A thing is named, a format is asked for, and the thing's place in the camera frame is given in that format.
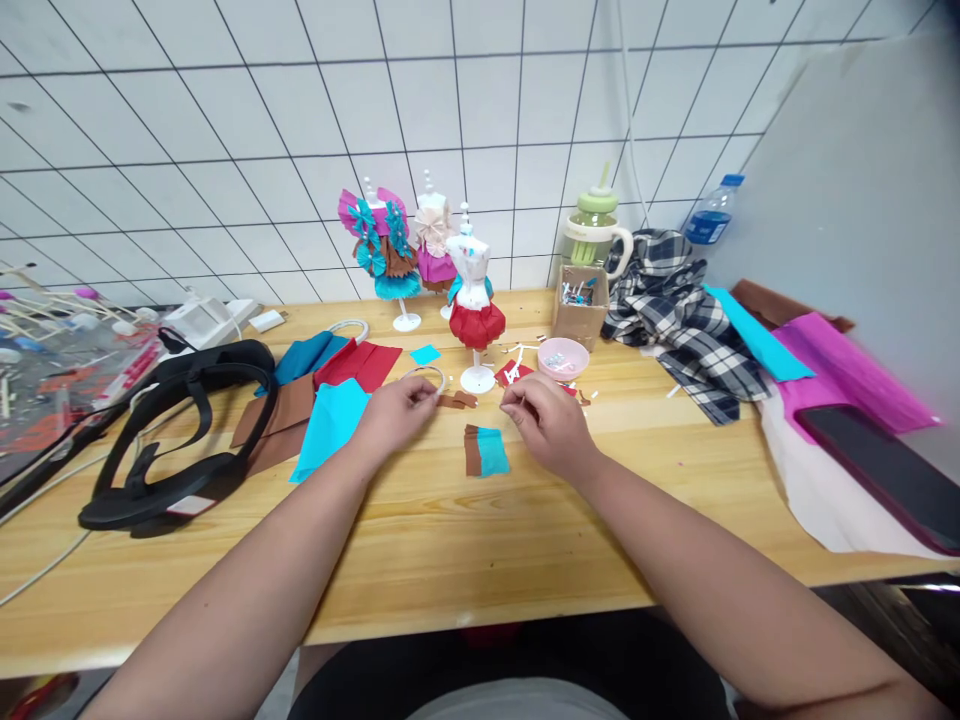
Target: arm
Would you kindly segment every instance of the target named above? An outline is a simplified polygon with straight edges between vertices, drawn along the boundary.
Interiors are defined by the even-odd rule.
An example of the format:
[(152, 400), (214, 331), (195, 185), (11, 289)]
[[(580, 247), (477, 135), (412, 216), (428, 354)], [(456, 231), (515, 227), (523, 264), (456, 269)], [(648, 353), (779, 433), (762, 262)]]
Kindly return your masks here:
[(370, 479), (436, 397), (418, 377), (374, 393), (350, 442), (184, 595), (84, 720), (253, 717), (310, 625)]
[(700, 654), (793, 718), (939, 718), (946, 710), (762, 554), (597, 450), (577, 402), (536, 373), (501, 406), (533, 456), (590, 503)]

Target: red paper skirt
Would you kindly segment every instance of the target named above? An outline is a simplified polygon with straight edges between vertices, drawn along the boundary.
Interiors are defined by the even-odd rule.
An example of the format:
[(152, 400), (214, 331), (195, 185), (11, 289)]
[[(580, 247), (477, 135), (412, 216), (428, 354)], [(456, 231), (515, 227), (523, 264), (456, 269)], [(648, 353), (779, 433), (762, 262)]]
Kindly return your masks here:
[(507, 319), (496, 305), (490, 303), (483, 310), (470, 310), (453, 299), (450, 332), (472, 350), (486, 350), (507, 329)]

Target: dress form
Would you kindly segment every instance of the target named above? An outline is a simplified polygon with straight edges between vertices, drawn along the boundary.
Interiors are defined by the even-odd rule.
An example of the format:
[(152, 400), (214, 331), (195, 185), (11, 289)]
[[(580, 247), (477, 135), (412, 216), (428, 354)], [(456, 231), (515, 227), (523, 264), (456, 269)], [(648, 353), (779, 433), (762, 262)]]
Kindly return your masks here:
[(500, 319), (499, 325), (494, 323), (488, 327), (484, 327), (479, 320), (474, 323), (475, 326), (479, 325), (481, 328), (489, 330), (489, 334), (480, 341), (475, 338), (471, 339), (471, 345), (468, 345), (468, 347), (471, 347), (473, 351), (473, 365), (464, 370), (460, 376), (460, 385), (464, 390), (473, 394), (482, 394), (492, 390), (496, 380), (493, 376), (493, 370), (480, 364), (480, 350), (485, 349), (489, 342), (499, 337), (500, 333), (503, 332), (504, 323), (502, 313), (490, 301), (490, 293), (487, 288), (487, 263), (490, 260), (490, 246), (473, 237), (473, 226), (470, 225), (466, 212), (467, 204), (463, 203), (460, 207), (464, 210), (460, 235), (447, 241), (450, 258), (453, 260), (462, 281), (462, 285), (457, 290), (452, 303), (456, 306), (453, 312), (460, 317), (451, 319), (451, 330), (461, 342), (464, 342), (464, 337), (454, 329), (455, 321), (462, 319), (464, 315), (474, 314), (474, 318), (484, 317), (483, 322), (487, 322), (492, 312)]
[(353, 256), (374, 280), (377, 296), (400, 304), (393, 327), (410, 332), (420, 325), (420, 316), (407, 312), (405, 298), (420, 292), (417, 253), (409, 244), (409, 228), (403, 201), (386, 188), (374, 192), (370, 178), (364, 178), (364, 197), (344, 189), (337, 214), (347, 232), (357, 238)]
[[(423, 194), (417, 196), (418, 209), (414, 218), (419, 226), (417, 254), (420, 277), (425, 289), (446, 293), (457, 275), (446, 247), (447, 239), (453, 234), (450, 227), (450, 206), (446, 196), (434, 189), (430, 171), (424, 170), (423, 174), (426, 188)], [(449, 304), (444, 305), (440, 309), (440, 316), (449, 320), (452, 311)]]

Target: plastic bottle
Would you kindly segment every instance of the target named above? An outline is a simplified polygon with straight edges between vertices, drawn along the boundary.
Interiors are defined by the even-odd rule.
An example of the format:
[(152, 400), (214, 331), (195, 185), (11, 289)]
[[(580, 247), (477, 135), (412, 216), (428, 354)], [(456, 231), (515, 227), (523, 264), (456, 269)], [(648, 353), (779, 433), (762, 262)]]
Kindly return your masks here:
[(694, 245), (715, 245), (727, 229), (743, 175), (724, 175), (720, 187), (707, 195), (694, 210), (683, 231)]
[(617, 209), (619, 199), (605, 186), (610, 171), (608, 162), (603, 169), (600, 185), (580, 193), (577, 198), (577, 210), (567, 218), (564, 227), (566, 240), (560, 252), (563, 265), (595, 266), (602, 268), (610, 254), (614, 238), (623, 241), (624, 251), (620, 263), (607, 279), (620, 277), (633, 253), (633, 234), (617, 224), (613, 211)]

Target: hand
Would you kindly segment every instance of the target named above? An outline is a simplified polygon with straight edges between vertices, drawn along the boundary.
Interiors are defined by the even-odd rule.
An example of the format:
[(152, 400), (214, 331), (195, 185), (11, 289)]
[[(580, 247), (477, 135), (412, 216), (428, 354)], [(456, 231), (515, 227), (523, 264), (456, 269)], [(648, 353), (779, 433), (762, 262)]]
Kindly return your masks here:
[(500, 409), (517, 424), (530, 454), (550, 472), (576, 485), (596, 470), (602, 456), (580, 403), (543, 373), (509, 385)]
[(438, 397), (437, 388), (416, 375), (384, 385), (370, 396), (350, 444), (386, 460), (426, 424)]

